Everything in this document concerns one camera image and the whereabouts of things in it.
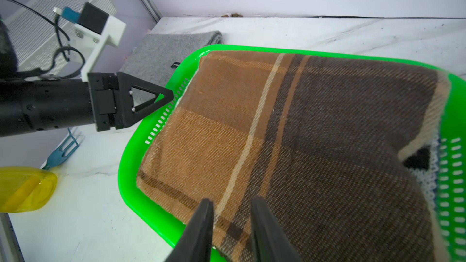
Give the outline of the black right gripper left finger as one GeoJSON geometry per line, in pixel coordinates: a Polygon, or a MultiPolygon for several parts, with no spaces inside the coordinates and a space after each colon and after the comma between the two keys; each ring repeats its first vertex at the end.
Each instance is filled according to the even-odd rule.
{"type": "Polygon", "coordinates": [[[214,224],[213,202],[201,200],[166,262],[209,262],[214,224]]]}

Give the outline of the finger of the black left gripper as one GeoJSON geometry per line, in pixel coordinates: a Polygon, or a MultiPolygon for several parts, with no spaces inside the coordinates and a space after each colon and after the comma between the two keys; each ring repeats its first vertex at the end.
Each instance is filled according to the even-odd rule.
{"type": "Polygon", "coordinates": [[[116,128],[128,128],[174,100],[174,93],[166,87],[135,76],[117,73],[116,128]]]}

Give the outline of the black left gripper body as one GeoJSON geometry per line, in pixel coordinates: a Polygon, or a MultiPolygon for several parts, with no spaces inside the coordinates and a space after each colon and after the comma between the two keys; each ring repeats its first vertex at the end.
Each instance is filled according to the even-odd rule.
{"type": "Polygon", "coordinates": [[[96,124],[120,128],[115,74],[91,73],[73,80],[1,82],[1,136],[96,124]]]}

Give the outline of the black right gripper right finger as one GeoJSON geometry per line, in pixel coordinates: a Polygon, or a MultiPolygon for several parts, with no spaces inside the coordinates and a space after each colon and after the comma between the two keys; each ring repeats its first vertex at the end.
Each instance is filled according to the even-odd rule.
{"type": "Polygon", "coordinates": [[[252,246],[255,262],[301,262],[264,198],[251,203],[252,246]]]}

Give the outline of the grey scarf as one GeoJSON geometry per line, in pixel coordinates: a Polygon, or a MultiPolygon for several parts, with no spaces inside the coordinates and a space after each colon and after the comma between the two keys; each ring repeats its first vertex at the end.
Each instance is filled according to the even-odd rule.
{"type": "Polygon", "coordinates": [[[165,87],[177,66],[190,54],[222,42],[220,31],[172,35],[152,33],[134,48],[120,71],[165,87]]]}

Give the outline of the smiley face scarf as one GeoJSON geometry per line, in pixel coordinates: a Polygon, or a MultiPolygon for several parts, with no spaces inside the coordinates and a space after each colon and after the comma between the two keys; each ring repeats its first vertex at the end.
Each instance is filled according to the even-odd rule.
{"type": "Polygon", "coordinates": [[[439,175],[440,136],[437,134],[431,141],[424,144],[415,154],[403,161],[412,176],[420,186],[428,205],[437,210],[437,192],[439,175]]]}

